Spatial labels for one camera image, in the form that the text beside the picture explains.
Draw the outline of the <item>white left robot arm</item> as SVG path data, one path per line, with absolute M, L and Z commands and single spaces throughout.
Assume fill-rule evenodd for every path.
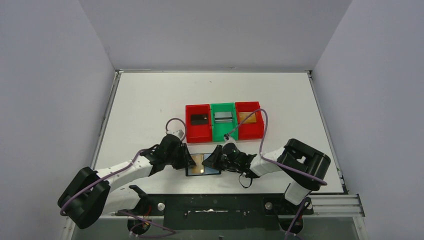
M 98 170 L 80 169 L 58 199 L 59 213 L 80 229 L 88 228 L 101 215 L 136 210 L 146 202 L 146 193 L 133 181 L 168 165 L 180 170 L 195 164 L 187 145 L 176 135 L 166 134 L 159 144 L 139 150 L 129 161 Z

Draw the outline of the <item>black leather card holder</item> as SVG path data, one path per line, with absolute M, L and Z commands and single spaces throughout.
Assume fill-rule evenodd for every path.
M 208 166 L 203 165 L 204 160 L 210 157 L 211 153 L 198 153 L 191 154 L 191 158 L 195 162 L 195 166 L 189 166 L 185 168 L 186 177 L 198 177 L 198 176 L 210 176 L 210 175 L 220 175 L 221 170 L 217 170 Z

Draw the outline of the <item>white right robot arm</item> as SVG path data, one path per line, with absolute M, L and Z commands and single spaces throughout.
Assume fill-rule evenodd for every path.
M 292 178 L 283 194 L 284 199 L 298 206 L 311 192 L 327 185 L 324 178 L 331 159 L 295 138 L 275 151 L 260 154 L 242 152 L 235 140 L 229 138 L 223 145 L 217 145 L 202 164 L 215 170 L 238 173 L 251 180 L 283 171 Z

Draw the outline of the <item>black credit card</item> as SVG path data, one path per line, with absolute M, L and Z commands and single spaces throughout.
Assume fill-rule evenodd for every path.
M 192 126 L 208 125 L 209 124 L 209 115 L 208 114 L 191 114 L 190 115 L 190 124 Z

